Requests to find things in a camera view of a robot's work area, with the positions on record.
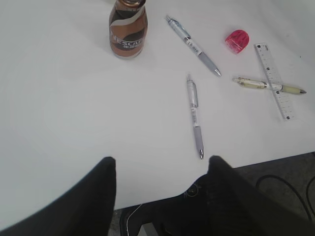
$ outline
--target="bottle cap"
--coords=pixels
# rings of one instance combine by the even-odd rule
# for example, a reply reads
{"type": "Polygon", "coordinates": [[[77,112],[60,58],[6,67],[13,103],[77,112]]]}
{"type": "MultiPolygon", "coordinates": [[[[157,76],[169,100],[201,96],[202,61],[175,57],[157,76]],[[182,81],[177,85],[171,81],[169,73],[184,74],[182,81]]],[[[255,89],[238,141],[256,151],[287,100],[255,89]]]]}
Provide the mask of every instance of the bottle cap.
{"type": "Polygon", "coordinates": [[[244,30],[238,29],[226,38],[225,44],[233,53],[238,54],[248,45],[249,41],[248,34],[244,30]]]}
{"type": "Polygon", "coordinates": [[[143,6],[146,0],[120,0],[120,2],[127,7],[138,8],[143,6]]]}

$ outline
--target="clear plastic ruler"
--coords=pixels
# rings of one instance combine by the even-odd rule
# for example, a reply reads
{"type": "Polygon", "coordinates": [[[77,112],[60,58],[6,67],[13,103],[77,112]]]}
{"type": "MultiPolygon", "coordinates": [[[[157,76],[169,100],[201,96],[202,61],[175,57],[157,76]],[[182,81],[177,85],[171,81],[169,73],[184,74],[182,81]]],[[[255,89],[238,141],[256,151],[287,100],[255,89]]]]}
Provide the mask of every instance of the clear plastic ruler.
{"type": "MultiPolygon", "coordinates": [[[[275,61],[271,56],[268,45],[266,43],[257,43],[254,44],[254,47],[258,53],[270,87],[273,88],[271,84],[283,85],[283,82],[277,70],[275,61]]],[[[272,93],[275,97],[276,103],[278,105],[278,108],[283,119],[284,120],[294,119],[295,113],[288,94],[274,89],[272,90],[272,93]]]]}

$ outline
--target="wire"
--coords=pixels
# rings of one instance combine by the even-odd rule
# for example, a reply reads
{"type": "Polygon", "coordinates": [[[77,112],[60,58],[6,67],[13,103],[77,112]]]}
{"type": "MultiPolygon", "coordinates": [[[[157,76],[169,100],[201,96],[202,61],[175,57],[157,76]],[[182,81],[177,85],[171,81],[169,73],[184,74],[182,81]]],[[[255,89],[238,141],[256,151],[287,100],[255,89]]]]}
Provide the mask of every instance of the wire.
{"type": "Polygon", "coordinates": [[[130,218],[141,206],[142,206],[142,204],[139,205],[139,206],[136,208],[136,210],[134,210],[134,211],[128,216],[128,219],[127,219],[127,222],[126,222],[126,225],[127,225],[127,235],[128,235],[128,236],[129,236],[129,228],[128,228],[128,221],[129,221],[129,218],[130,218]]]}
{"type": "Polygon", "coordinates": [[[311,214],[310,214],[310,211],[308,210],[304,200],[302,199],[301,195],[296,191],[296,189],[288,182],[286,181],[285,179],[279,177],[279,176],[275,176],[275,175],[265,175],[265,176],[262,176],[260,177],[257,182],[256,182],[256,188],[259,189],[259,185],[260,183],[264,180],[264,179],[267,179],[267,178],[275,178],[283,183],[285,183],[294,193],[295,195],[298,197],[298,199],[300,200],[300,202],[302,203],[303,205],[303,208],[307,214],[307,217],[309,219],[309,221],[312,222],[312,217],[311,217],[311,214]]]}
{"type": "Polygon", "coordinates": [[[315,176],[309,181],[309,183],[308,183],[307,186],[306,186],[306,201],[307,201],[307,203],[309,204],[309,207],[310,207],[310,209],[311,209],[313,215],[315,216],[315,211],[314,211],[314,209],[313,209],[313,207],[312,207],[312,204],[311,204],[311,201],[310,201],[310,197],[309,197],[310,185],[311,185],[311,183],[314,181],[314,179],[315,179],[315,176]]]}

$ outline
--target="white cord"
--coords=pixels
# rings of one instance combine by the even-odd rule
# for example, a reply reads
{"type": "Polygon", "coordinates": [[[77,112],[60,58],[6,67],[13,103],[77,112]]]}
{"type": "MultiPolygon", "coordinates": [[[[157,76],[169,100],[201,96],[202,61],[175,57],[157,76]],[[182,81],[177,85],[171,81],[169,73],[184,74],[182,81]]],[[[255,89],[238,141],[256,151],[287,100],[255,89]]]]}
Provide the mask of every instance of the white cord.
{"type": "Polygon", "coordinates": [[[129,228],[128,228],[128,221],[129,221],[129,218],[130,218],[141,206],[142,206],[142,204],[141,204],[140,206],[138,206],[138,207],[136,208],[136,210],[134,210],[134,211],[130,214],[130,216],[128,216],[127,223],[126,223],[126,225],[127,225],[127,235],[128,235],[128,236],[129,236],[129,228]]]}

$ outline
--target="black cable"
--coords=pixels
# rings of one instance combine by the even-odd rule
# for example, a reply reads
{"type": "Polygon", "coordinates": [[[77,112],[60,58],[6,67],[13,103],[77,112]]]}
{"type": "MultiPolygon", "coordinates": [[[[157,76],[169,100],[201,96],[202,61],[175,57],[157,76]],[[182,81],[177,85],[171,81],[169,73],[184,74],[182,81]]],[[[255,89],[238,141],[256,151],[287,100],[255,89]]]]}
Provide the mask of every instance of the black cable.
{"type": "Polygon", "coordinates": [[[256,182],[256,188],[258,189],[260,183],[261,183],[264,179],[267,179],[267,178],[275,178],[275,179],[277,179],[277,180],[279,180],[279,181],[285,183],[285,184],[295,193],[295,195],[298,197],[298,199],[300,200],[300,202],[301,202],[302,205],[303,205],[303,208],[304,208],[304,210],[305,210],[305,212],[306,212],[306,214],[307,214],[307,217],[308,217],[309,221],[312,221],[312,217],[311,217],[310,211],[308,210],[308,208],[307,208],[307,206],[306,206],[304,200],[302,199],[301,195],[300,195],[300,194],[296,191],[296,189],[295,189],[288,181],[286,181],[285,179],[283,179],[283,178],[281,178],[281,177],[279,177],[279,176],[275,176],[275,175],[265,175],[265,176],[260,177],[260,178],[257,180],[257,182],[256,182]]]}
{"type": "Polygon", "coordinates": [[[315,216],[315,211],[314,211],[314,209],[312,207],[312,204],[311,204],[311,201],[310,201],[310,197],[309,197],[309,188],[310,188],[311,183],[314,181],[314,179],[315,179],[315,176],[309,181],[309,183],[306,186],[306,200],[307,200],[307,203],[309,204],[309,207],[310,207],[313,215],[315,216]]]}

